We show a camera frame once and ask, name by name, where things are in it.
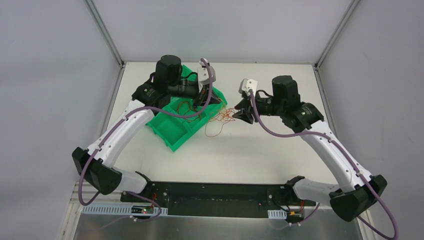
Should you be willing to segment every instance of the white table surface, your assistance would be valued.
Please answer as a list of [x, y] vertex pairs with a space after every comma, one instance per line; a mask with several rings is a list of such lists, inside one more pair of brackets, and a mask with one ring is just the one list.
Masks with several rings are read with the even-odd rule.
[[[128, 62], [113, 106], [109, 124], [122, 113], [131, 94], [155, 70], [155, 62]], [[198, 63], [185, 63], [195, 70]], [[271, 80], [291, 75], [297, 81], [301, 100], [313, 103], [325, 115], [311, 65], [211, 63], [216, 71], [214, 87], [234, 107], [242, 98], [238, 93], [242, 79], [255, 79], [258, 90], [272, 94]], [[293, 133], [279, 117], [262, 117], [274, 132]], [[209, 135], [219, 132], [220, 122], [207, 126]], [[152, 181], [283, 184], [301, 175], [313, 181], [336, 183], [330, 170], [300, 137], [277, 138], [258, 123], [230, 122], [216, 137], [205, 136], [204, 127], [172, 152], [148, 127], [143, 127], [118, 157], [116, 167], [139, 171]]]

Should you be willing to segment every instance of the metal floor panel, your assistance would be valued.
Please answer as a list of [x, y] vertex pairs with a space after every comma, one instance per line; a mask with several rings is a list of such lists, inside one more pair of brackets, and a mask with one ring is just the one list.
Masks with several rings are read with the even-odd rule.
[[117, 215], [81, 214], [74, 240], [362, 240], [358, 222], [345, 222], [332, 210], [320, 209], [300, 227], [282, 219], [161, 216], [151, 222]]

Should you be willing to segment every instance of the green bin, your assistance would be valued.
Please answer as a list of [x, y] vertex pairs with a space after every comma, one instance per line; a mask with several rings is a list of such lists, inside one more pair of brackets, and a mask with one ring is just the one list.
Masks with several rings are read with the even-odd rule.
[[[182, 66], [182, 76], [188, 76], [192, 71]], [[189, 81], [195, 81], [196, 75], [192, 74]], [[181, 145], [183, 145], [191, 136], [193, 136], [202, 126], [204, 126], [209, 119], [215, 117], [223, 105], [227, 104], [222, 92], [215, 87], [213, 92], [222, 99], [220, 104], [211, 104], [206, 107], [204, 112], [200, 114], [200, 117], [192, 117], [188, 119], [169, 116], [165, 113], [158, 113], [150, 122], [147, 123], [153, 132], [158, 135], [165, 144], [175, 152]], [[190, 106], [193, 106], [193, 100], [189, 98], [173, 97], [171, 102], [163, 107], [164, 111], [171, 112], [179, 115], [191, 115], [195, 111], [190, 110]]]

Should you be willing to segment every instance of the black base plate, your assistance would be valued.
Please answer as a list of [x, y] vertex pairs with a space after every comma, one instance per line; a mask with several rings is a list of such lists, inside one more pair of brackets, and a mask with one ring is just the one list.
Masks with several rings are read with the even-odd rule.
[[[168, 208], [168, 215], [268, 218], [268, 210], [279, 210], [280, 206], [299, 206], [300, 199], [292, 196], [282, 184], [221, 184], [149, 181], [139, 194], [152, 199], [161, 207]], [[130, 194], [122, 194], [121, 202], [145, 202]], [[305, 206], [315, 206], [310, 200]]]

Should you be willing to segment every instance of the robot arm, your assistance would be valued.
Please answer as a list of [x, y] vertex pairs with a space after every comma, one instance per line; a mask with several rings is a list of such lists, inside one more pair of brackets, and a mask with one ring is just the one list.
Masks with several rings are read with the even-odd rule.
[[[187, 77], [181, 77], [181, 60], [173, 55], [163, 56], [156, 64], [156, 71], [132, 94], [132, 100], [113, 125], [86, 149], [77, 147], [73, 151], [72, 158], [78, 173], [82, 174], [87, 161], [92, 158], [84, 179], [101, 194], [107, 195], [113, 191], [140, 193], [149, 179], [139, 172], [114, 167], [124, 147], [157, 114], [151, 109], [140, 108], [162, 109], [170, 103], [171, 97], [193, 99], [195, 108], [203, 106], [209, 92], [209, 77], [212, 82], [216, 79], [213, 67], [207, 64], [211, 76], [205, 64], [200, 62], [196, 80], [188, 81]], [[213, 93], [209, 104], [220, 102]]]
[[[361, 166], [340, 143], [330, 130], [323, 115], [311, 103], [300, 101], [298, 86], [291, 76], [277, 76], [272, 80], [273, 95], [263, 90], [257, 91], [257, 81], [244, 79], [241, 82], [239, 93], [243, 100], [236, 105], [239, 111], [233, 115], [247, 123], [257, 122], [251, 103], [251, 92], [256, 93], [254, 101], [259, 115], [278, 116], [284, 125], [292, 129], [295, 134], [307, 142], [324, 161], [334, 175], [338, 184], [315, 182], [298, 176], [288, 181], [284, 187], [292, 189], [294, 197], [303, 200], [312, 200], [331, 206], [334, 212], [343, 220], [351, 221], [363, 211], [372, 206], [376, 199], [356, 174], [353, 166], [343, 153], [332, 143], [334, 141], [347, 152], [353, 163], [359, 168], [365, 179], [380, 196], [387, 186], [383, 176], [373, 176]], [[323, 133], [331, 141], [314, 134]]]

